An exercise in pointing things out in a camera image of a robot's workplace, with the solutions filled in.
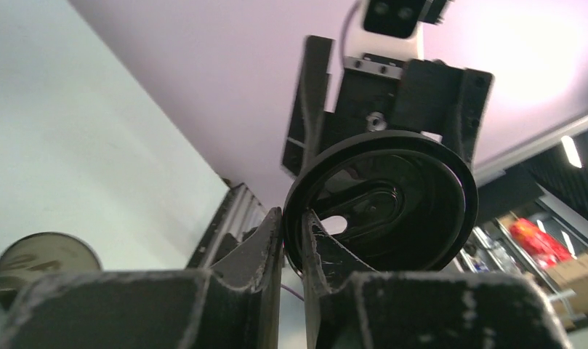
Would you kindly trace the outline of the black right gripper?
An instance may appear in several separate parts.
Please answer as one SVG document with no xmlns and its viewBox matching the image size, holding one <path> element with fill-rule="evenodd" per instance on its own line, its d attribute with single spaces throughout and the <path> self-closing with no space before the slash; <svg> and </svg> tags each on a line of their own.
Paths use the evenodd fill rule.
<svg viewBox="0 0 588 349">
<path fill-rule="evenodd" d="M 334 41 L 304 41 L 281 165 L 292 177 L 321 150 L 364 132 L 402 129 L 441 137 L 472 166 L 494 76 L 441 61 L 347 58 L 337 105 L 325 117 Z"/>
</svg>

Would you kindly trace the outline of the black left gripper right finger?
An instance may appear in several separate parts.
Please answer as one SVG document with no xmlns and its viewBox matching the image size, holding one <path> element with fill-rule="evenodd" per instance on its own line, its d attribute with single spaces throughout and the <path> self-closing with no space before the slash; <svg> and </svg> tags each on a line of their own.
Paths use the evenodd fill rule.
<svg viewBox="0 0 588 349">
<path fill-rule="evenodd" d="M 379 272 L 302 215 L 309 348 L 569 348 L 549 300 L 506 273 Z"/>
</svg>

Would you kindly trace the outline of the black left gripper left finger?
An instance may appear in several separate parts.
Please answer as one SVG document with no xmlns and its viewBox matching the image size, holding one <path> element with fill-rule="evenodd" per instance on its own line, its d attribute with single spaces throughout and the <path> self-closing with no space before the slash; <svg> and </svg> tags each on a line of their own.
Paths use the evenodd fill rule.
<svg viewBox="0 0 588 349">
<path fill-rule="evenodd" d="M 0 348 L 276 348 L 282 211 L 207 268 L 55 273 L 21 291 Z"/>
</svg>

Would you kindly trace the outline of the black cup lid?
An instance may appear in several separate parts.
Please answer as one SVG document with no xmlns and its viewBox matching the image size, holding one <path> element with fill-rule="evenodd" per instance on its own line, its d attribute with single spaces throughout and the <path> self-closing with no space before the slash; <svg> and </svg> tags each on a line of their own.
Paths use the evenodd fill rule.
<svg viewBox="0 0 588 349">
<path fill-rule="evenodd" d="M 407 131 L 359 134 L 327 148 L 297 175 L 283 210 L 283 242 L 301 273 L 302 217 L 342 217 L 334 239 L 379 271 L 441 270 L 477 219 L 470 168 L 452 150 Z"/>
</svg>

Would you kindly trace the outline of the black takeout cup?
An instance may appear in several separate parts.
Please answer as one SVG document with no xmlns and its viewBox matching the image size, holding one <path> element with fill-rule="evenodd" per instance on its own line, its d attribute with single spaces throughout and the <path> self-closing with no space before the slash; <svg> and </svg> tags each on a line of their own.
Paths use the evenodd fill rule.
<svg viewBox="0 0 588 349">
<path fill-rule="evenodd" d="M 0 310 L 7 312 L 24 287 L 45 274 L 101 269 L 93 248 L 75 236 L 59 232 L 25 236 L 0 254 Z"/>
</svg>

